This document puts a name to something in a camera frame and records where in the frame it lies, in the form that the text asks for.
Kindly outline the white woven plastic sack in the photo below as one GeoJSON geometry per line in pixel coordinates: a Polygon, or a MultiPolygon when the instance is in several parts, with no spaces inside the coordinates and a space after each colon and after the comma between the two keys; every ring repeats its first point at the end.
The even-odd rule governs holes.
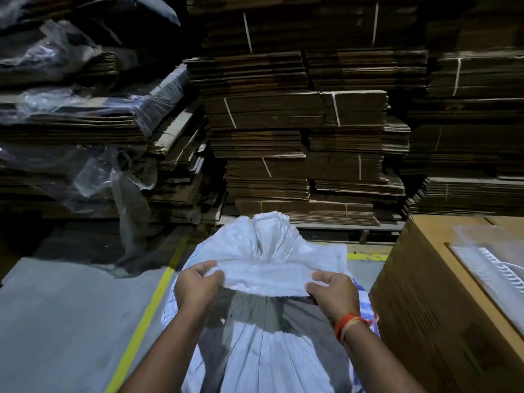
{"type": "Polygon", "coordinates": [[[331,323],[308,297],[317,269],[350,276],[362,316],[375,318],[347,269],[344,245],[307,242],[280,212],[241,216],[197,245],[225,273],[181,393],[366,393],[331,323]]]}

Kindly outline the stack of flattened cardboard boxes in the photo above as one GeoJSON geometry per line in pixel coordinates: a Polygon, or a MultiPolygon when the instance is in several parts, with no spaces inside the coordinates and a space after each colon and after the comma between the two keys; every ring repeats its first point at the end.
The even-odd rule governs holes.
{"type": "Polygon", "coordinates": [[[227,216],[524,217],[524,0],[187,0],[227,216]]]}

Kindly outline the person's right hand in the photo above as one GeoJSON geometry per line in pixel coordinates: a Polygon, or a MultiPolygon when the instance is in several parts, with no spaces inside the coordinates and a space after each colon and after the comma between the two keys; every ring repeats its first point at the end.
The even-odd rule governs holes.
{"type": "Polygon", "coordinates": [[[315,270],[312,279],[316,284],[330,287],[329,303],[318,306],[333,326],[346,313],[361,316],[358,290],[348,275],[315,270]]]}

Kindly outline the large brown cardboard box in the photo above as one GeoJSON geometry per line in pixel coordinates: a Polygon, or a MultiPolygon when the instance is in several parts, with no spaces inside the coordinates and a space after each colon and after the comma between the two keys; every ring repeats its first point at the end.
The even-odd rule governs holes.
{"type": "Polygon", "coordinates": [[[371,291],[380,336],[429,393],[524,393],[524,336],[455,256],[456,226],[524,218],[414,215],[371,291]]]}

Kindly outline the person's right forearm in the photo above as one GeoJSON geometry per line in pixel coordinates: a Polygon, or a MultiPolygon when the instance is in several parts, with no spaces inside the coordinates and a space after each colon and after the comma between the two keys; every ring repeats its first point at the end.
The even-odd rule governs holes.
{"type": "Polygon", "coordinates": [[[365,324],[349,327],[342,345],[366,393],[427,393],[365,324]]]}

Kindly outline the orange thread wristband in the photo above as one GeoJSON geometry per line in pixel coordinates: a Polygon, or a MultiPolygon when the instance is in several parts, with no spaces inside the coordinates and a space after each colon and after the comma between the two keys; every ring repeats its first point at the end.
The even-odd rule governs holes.
{"type": "Polygon", "coordinates": [[[344,335],[349,327],[357,323],[363,323],[367,327],[371,328],[373,325],[377,324],[379,317],[377,314],[374,314],[373,319],[368,320],[356,314],[346,313],[342,316],[336,324],[333,326],[333,332],[339,343],[343,343],[344,335]]]}

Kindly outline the person's left hand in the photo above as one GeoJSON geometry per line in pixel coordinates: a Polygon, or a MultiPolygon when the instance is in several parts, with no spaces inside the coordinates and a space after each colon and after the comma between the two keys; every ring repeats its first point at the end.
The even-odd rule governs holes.
{"type": "Polygon", "coordinates": [[[217,265],[216,260],[209,260],[179,273],[174,286],[174,297],[180,311],[203,313],[211,306],[216,296],[204,295],[204,276],[208,276],[207,273],[217,265]]]}

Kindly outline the plastic-wrapped flattened cardboard stack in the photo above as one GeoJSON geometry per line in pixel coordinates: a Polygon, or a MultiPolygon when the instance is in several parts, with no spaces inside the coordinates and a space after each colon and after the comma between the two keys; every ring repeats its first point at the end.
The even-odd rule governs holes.
{"type": "Polygon", "coordinates": [[[207,1],[0,0],[0,239],[28,254],[49,219],[106,220],[58,244],[118,278],[159,267],[147,196],[193,105],[207,1]]]}

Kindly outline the clear plastic bag packet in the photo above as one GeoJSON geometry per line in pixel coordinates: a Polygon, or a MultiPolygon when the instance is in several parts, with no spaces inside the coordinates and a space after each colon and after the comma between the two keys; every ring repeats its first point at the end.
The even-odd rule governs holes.
{"type": "Polygon", "coordinates": [[[455,257],[524,337],[524,239],[496,225],[458,225],[455,257]]]}

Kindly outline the person's left forearm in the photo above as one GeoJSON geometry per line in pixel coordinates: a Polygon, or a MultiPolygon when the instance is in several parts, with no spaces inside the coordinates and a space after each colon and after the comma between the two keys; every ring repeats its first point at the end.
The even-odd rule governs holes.
{"type": "Polygon", "coordinates": [[[209,303],[189,303],[163,330],[117,393],[180,393],[209,303]]]}

